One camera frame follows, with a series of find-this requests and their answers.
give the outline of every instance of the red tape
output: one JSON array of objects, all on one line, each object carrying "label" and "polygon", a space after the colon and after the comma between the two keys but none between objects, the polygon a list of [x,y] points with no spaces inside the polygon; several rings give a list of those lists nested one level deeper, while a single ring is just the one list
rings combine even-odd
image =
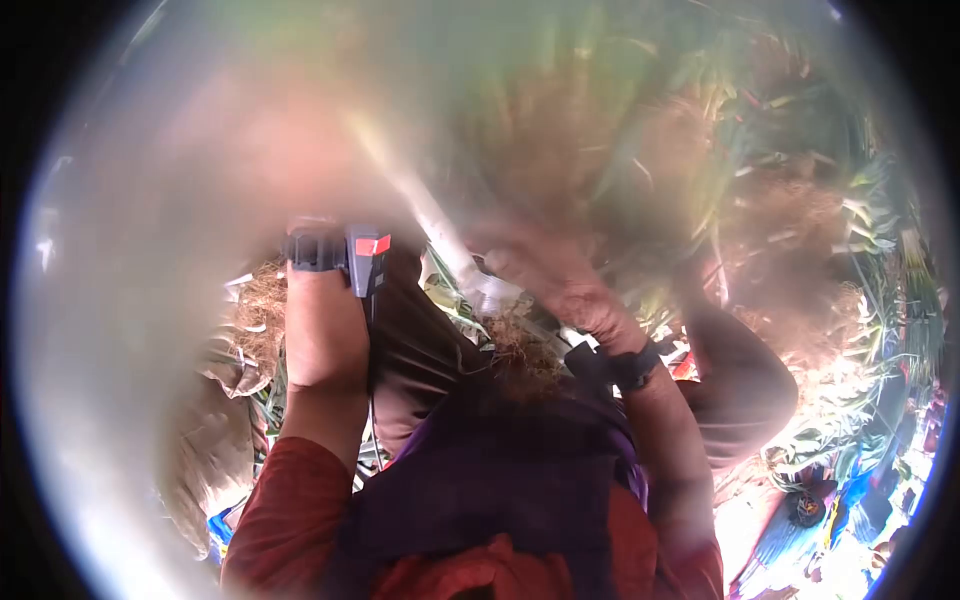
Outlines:
[{"label": "red tape", "polygon": [[384,235],[378,240],[371,240],[367,237],[357,239],[357,256],[377,256],[390,249],[390,235]]}]

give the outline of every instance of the black wristband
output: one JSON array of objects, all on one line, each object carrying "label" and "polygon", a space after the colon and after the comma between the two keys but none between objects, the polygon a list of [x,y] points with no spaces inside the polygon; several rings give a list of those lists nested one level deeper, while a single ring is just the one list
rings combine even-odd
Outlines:
[{"label": "black wristband", "polygon": [[283,255],[294,271],[320,273],[345,269],[347,242],[342,231],[319,228],[297,228],[283,244]]},{"label": "black wristband", "polygon": [[650,373],[662,362],[655,345],[649,342],[640,352],[624,352],[610,356],[604,347],[600,346],[597,353],[604,357],[610,381],[620,392],[639,390],[645,386],[650,380]]}]

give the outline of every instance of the leg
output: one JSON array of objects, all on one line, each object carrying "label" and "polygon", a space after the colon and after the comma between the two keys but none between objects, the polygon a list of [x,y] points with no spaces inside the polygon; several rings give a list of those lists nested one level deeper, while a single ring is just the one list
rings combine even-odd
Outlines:
[{"label": "leg", "polygon": [[376,435],[396,455],[414,429],[484,357],[417,284],[420,254],[395,244],[371,333]]},{"label": "leg", "polygon": [[769,442],[797,409],[793,375],[754,332],[704,296],[700,278],[678,281],[700,383],[680,381],[710,466],[731,467]]}]

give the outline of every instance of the red shirt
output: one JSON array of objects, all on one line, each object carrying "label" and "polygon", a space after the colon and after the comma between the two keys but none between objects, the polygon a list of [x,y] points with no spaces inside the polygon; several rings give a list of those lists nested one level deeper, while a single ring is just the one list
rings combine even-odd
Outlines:
[{"label": "red shirt", "polygon": [[[351,484],[352,474],[322,446],[303,438],[279,440],[230,541],[224,582],[256,591],[313,590],[352,498]],[[665,564],[639,502],[615,484],[608,529],[621,598],[723,598],[716,540],[683,564]],[[515,552],[507,534],[442,560],[403,558],[379,573],[373,597],[445,600],[482,586],[492,586],[496,598],[573,597],[562,556]]]}]

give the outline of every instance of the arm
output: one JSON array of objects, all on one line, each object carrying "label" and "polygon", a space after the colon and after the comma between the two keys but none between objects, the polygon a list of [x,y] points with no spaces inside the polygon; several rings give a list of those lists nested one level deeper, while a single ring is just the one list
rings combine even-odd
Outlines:
[{"label": "arm", "polygon": [[339,271],[287,269],[287,413],[280,438],[305,438],[355,470],[367,421],[370,339]]},{"label": "arm", "polygon": [[[626,310],[590,333],[611,354],[639,352],[648,340]],[[625,393],[623,403],[650,486],[648,517],[663,555],[683,559],[714,540],[713,476],[700,427],[663,365],[643,388]]]},{"label": "arm", "polygon": [[[493,224],[470,245],[486,263],[523,287],[564,323],[585,329],[610,354],[640,351],[647,336],[575,246],[542,231]],[[700,429],[670,373],[624,397],[637,459],[650,486],[648,516],[664,556],[679,559],[714,543],[713,481]]]},{"label": "arm", "polygon": [[360,301],[339,272],[287,277],[287,414],[223,568],[225,585],[260,591],[307,588],[323,570],[367,420]]}]

